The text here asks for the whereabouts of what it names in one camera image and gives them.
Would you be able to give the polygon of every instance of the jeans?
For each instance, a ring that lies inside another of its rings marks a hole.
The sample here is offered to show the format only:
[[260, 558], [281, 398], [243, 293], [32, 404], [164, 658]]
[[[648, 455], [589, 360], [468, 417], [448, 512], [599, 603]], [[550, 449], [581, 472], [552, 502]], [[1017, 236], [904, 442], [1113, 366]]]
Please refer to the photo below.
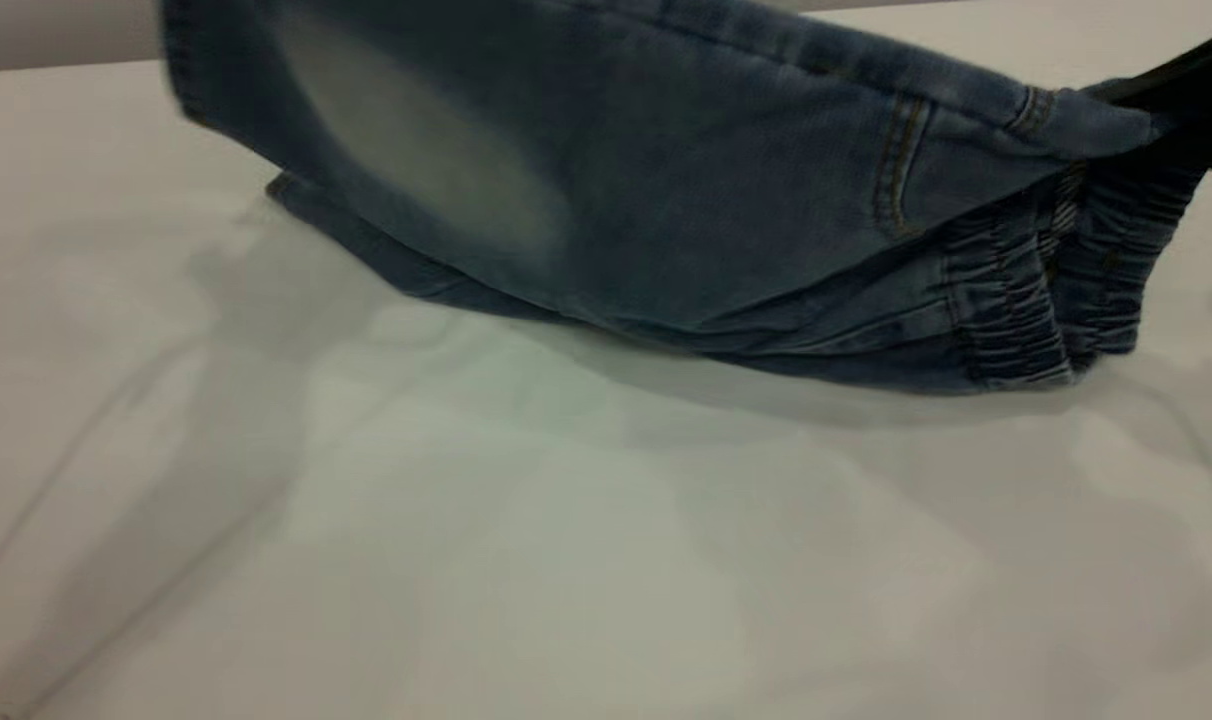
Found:
[[406, 295], [842, 383], [1131, 352], [1177, 120], [743, 0], [162, 0], [188, 118]]

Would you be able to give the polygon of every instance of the blue denim fabric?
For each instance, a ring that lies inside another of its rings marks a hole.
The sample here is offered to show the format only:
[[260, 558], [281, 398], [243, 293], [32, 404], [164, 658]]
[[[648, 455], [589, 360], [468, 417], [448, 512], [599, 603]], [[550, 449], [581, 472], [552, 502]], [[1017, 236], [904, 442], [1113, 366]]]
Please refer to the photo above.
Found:
[[164, 0], [189, 118], [423, 299], [909, 392], [1131, 352], [1168, 120], [737, 0]]

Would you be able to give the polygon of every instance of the white table surface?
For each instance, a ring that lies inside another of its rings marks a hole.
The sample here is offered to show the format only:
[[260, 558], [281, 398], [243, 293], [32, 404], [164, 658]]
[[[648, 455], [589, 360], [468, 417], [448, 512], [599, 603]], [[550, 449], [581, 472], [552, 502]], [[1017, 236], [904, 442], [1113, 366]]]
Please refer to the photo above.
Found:
[[[829, 17], [1084, 85], [1212, 0]], [[1212, 720], [1212, 178], [1136, 356], [945, 401], [402, 299], [269, 177], [0, 73], [0, 710]]]

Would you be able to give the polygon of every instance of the gray wall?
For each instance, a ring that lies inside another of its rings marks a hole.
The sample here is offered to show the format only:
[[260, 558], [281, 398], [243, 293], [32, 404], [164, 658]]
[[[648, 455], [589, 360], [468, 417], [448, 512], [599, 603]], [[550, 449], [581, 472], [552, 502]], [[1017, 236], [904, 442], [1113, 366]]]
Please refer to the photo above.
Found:
[[[156, 0], [0, 0], [0, 69], [158, 56]], [[778, 8], [858, 8], [931, 0], [759, 0]]]

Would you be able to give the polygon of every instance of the pocket stitching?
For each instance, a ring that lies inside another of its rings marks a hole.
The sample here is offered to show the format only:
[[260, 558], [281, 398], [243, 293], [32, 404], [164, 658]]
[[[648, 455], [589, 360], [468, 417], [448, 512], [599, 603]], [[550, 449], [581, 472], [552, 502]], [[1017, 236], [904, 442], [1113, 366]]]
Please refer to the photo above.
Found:
[[891, 240], [904, 240], [916, 234], [916, 228], [908, 223], [904, 213], [904, 185], [914, 155], [913, 136], [922, 127], [926, 115], [926, 99], [914, 97], [909, 102], [904, 95], [894, 97], [888, 131], [882, 141], [874, 199], [874, 218]]

